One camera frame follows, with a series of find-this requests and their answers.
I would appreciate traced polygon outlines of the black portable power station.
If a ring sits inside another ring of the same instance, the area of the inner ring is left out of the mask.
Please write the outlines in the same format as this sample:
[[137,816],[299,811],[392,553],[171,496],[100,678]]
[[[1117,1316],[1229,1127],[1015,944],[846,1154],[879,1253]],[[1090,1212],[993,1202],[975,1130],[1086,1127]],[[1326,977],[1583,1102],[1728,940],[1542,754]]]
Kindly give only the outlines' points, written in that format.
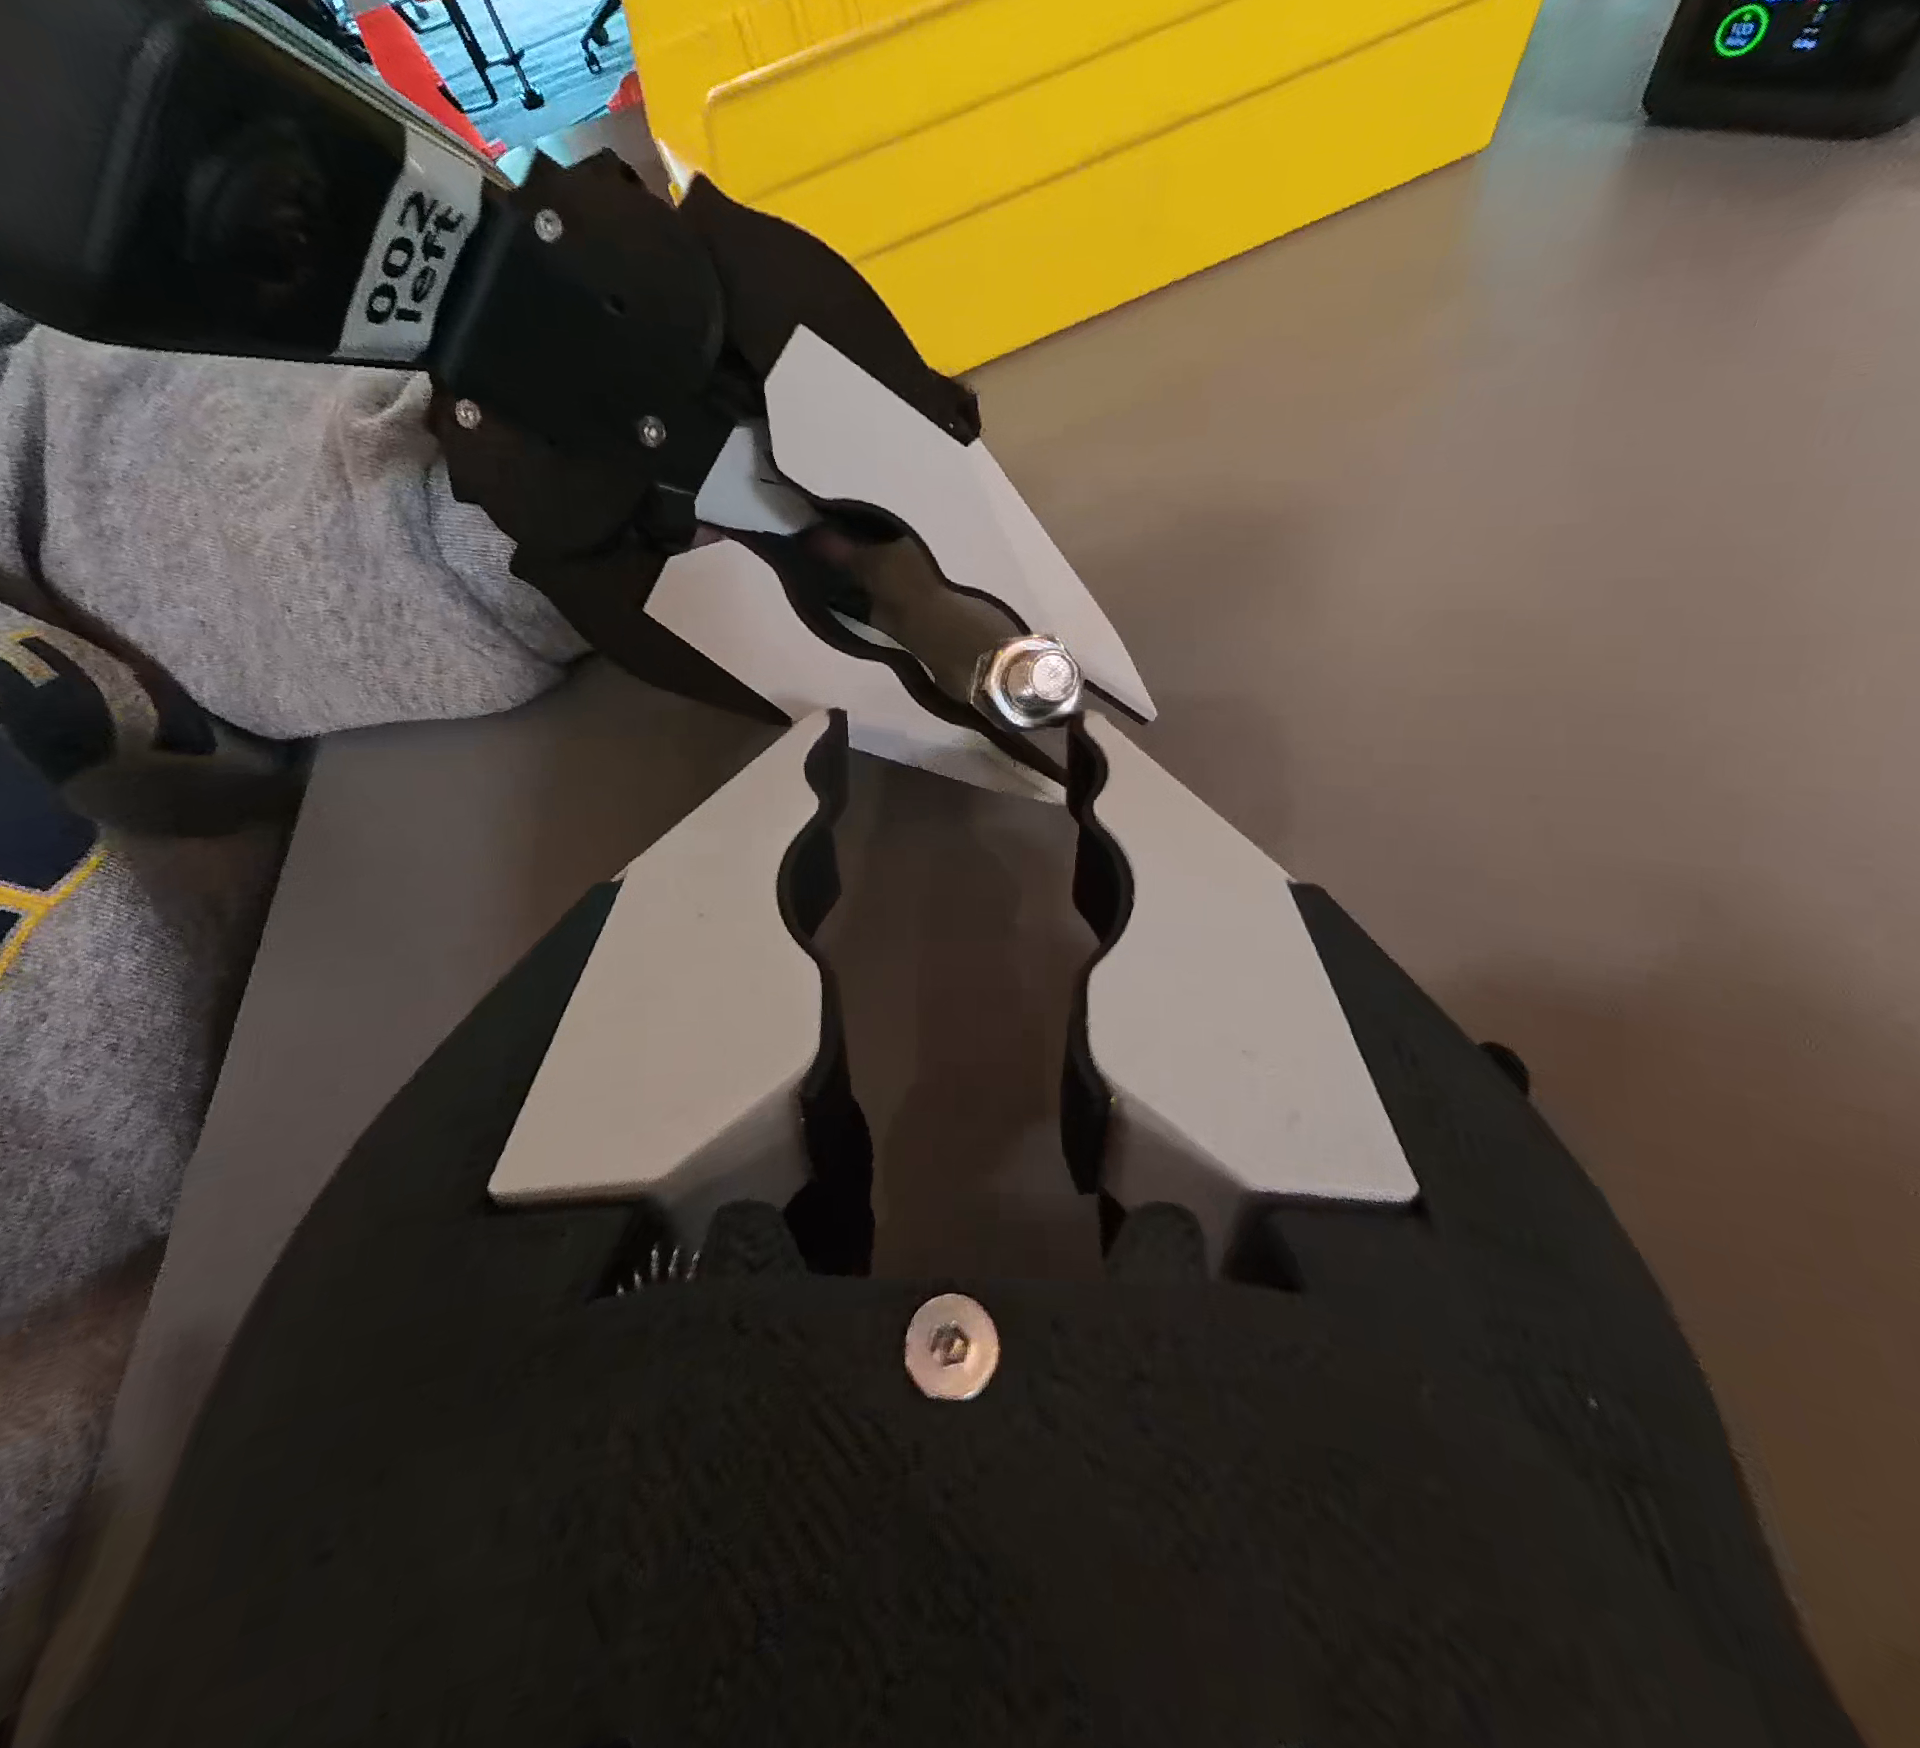
[[1660,129],[1867,138],[1918,117],[1918,0],[1680,0],[1643,111]]

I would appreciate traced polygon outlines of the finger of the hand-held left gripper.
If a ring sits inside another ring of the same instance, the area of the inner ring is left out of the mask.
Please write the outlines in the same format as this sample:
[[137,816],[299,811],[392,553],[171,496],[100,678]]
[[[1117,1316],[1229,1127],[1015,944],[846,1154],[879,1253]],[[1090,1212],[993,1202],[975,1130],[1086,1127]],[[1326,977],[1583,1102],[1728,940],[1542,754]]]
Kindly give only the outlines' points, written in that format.
[[736,425],[707,468],[693,516],[693,550],[750,545],[816,636],[885,659],[950,721],[997,726],[971,703],[975,663],[1022,635],[1074,655],[1082,710],[1156,718],[1117,623],[990,446],[811,328],[771,368],[765,414]]
[[671,560],[648,612],[793,721],[841,709],[849,742],[860,754],[981,789],[1064,804],[1057,780],[985,732],[922,705],[885,659],[850,655],[816,636],[778,571],[742,541],[722,539]]

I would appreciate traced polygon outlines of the person's grey printed sweatshirt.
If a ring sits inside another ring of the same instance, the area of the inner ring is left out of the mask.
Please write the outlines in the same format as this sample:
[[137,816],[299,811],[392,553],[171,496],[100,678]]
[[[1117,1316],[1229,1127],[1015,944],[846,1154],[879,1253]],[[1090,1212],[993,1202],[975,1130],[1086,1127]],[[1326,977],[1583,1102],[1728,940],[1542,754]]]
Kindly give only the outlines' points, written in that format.
[[3,1591],[45,1599],[224,1062],[301,750],[4,607]]

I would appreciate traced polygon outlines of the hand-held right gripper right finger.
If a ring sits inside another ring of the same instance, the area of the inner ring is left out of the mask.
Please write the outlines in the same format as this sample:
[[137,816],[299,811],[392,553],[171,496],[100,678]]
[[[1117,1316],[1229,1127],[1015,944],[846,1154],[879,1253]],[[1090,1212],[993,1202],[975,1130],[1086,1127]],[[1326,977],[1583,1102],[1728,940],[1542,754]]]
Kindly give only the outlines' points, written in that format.
[[1106,1237],[1173,1204],[1218,1270],[1272,1207],[1416,1207],[1295,880],[1098,712],[1069,731],[1069,811],[1093,956],[1060,1139]]

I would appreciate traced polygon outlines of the orange traffic cone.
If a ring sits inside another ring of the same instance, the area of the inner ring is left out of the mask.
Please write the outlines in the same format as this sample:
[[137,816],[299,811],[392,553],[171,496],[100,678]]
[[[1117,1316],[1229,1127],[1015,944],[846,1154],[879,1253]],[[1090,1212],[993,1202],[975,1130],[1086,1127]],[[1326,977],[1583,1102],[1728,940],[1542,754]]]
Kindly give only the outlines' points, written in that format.
[[470,151],[487,160],[497,159],[497,146],[482,137],[452,96],[438,65],[397,8],[390,0],[344,0],[344,6],[380,78]]

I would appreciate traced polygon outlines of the person's left forearm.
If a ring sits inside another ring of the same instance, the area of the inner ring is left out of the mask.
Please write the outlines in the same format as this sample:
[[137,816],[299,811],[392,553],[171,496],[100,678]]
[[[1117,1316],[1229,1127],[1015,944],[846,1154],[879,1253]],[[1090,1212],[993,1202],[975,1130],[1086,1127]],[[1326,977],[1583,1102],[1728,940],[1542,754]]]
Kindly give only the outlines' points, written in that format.
[[466,721],[587,657],[458,500],[414,375],[111,349],[3,317],[4,619],[274,738]]

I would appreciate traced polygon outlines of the silver hex nut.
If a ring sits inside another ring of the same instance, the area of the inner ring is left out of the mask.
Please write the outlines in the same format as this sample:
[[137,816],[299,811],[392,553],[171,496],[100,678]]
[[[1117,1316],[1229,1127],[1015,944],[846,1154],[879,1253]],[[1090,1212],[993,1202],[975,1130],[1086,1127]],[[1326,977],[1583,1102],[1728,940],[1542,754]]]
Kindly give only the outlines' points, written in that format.
[[1044,641],[1049,641],[1049,643],[1057,643],[1057,645],[1064,646],[1060,641],[1057,641],[1057,638],[1052,638],[1052,636],[1044,636],[1044,635],[1022,635],[1022,636],[1011,636],[1011,638],[999,641],[995,646],[992,646],[987,653],[984,653],[984,655],[978,659],[975,670],[974,670],[974,680],[971,680],[971,686],[969,686],[969,697],[971,697],[974,706],[975,706],[984,716],[995,721],[995,725],[1005,726],[1005,728],[1013,728],[1013,731],[1036,731],[1036,728],[1052,728],[1052,726],[1064,725],[1064,723],[1069,723],[1069,721],[1073,721],[1074,716],[1081,714],[1082,703],[1084,703],[1084,695],[1082,695],[1081,706],[1079,706],[1079,710],[1077,710],[1074,714],[1064,716],[1064,718],[1060,718],[1060,721],[1057,721],[1057,723],[1049,723],[1049,725],[1044,725],[1044,726],[1023,726],[1023,725],[1018,725],[1015,721],[1010,721],[1010,718],[1005,716],[1005,712],[1001,710],[1001,703],[999,703],[999,698],[997,698],[995,668],[997,668],[997,665],[1003,660],[1003,655],[1005,655],[1011,646],[1015,646],[1015,645],[1020,645],[1020,643],[1023,643],[1023,641],[1031,641],[1031,638],[1044,638]]

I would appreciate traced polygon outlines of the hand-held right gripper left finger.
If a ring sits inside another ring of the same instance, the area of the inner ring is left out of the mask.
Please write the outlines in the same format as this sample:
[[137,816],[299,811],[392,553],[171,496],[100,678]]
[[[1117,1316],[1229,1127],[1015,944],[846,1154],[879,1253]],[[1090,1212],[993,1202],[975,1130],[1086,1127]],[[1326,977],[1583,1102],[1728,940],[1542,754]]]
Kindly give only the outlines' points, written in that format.
[[687,1262],[774,1207],[866,1274],[875,1144],[819,935],[841,896],[849,718],[819,710],[628,861],[487,1182],[496,1207],[632,1204]]

